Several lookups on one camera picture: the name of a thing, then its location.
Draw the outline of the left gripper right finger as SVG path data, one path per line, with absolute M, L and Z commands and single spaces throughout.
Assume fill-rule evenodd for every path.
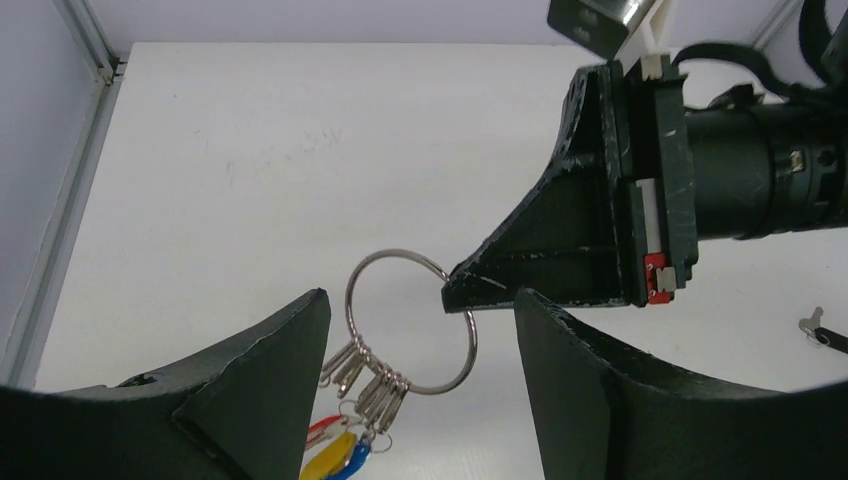
M 843 479 L 847 386 L 783 393 L 659 359 L 524 289 L 514 316 L 548 479 Z

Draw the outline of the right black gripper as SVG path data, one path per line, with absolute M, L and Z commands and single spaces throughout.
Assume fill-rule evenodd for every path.
M 649 56 L 626 75 L 630 164 L 621 197 L 616 62 L 579 68 L 540 179 L 442 288 L 448 313 L 509 309 L 529 288 L 565 307 L 664 304 L 692 278 L 702 240 L 843 228 L 847 102 L 781 85 L 762 102 L 738 84 L 689 109 L 675 59 Z

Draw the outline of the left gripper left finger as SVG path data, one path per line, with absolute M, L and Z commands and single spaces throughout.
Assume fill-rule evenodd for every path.
M 1 391 L 5 479 L 294 479 L 327 344 L 326 291 L 114 386 Z

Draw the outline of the red capped key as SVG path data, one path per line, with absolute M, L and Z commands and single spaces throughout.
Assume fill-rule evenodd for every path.
M 304 450 L 309 451 L 321 442 L 341 435 L 350 424 L 351 418 L 342 414 L 331 415 L 313 423 L 308 429 Z

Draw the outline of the yellow capped key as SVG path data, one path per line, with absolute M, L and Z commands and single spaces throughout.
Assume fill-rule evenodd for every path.
M 299 480 L 321 480 L 338 473 L 346 465 L 356 443 L 356 434 L 342 433 L 303 467 Z

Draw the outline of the blue capped key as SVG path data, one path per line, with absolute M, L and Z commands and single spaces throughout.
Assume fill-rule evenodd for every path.
M 351 450 L 351 454 L 347 463 L 337 472 L 329 474 L 325 480 L 347 480 L 356 474 L 366 463 L 368 456 L 371 454 L 372 446 L 370 443 L 358 442 Z

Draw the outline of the black fob key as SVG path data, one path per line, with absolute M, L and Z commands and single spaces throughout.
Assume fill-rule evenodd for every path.
M 847 336 L 824 327 L 821 324 L 823 315 L 823 308 L 816 306 L 809 317 L 798 321 L 798 328 L 814 345 L 847 354 Z

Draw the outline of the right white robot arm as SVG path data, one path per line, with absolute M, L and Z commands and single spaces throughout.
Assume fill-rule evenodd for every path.
M 507 309 L 522 289 L 565 307 L 667 304 L 703 240 L 846 226 L 847 26 L 824 2 L 804 2 L 798 26 L 816 87 L 729 42 L 625 66 L 634 22 L 599 3 L 554 1 L 547 22 L 601 62 L 575 72 L 541 178 L 449 274 L 445 311 Z

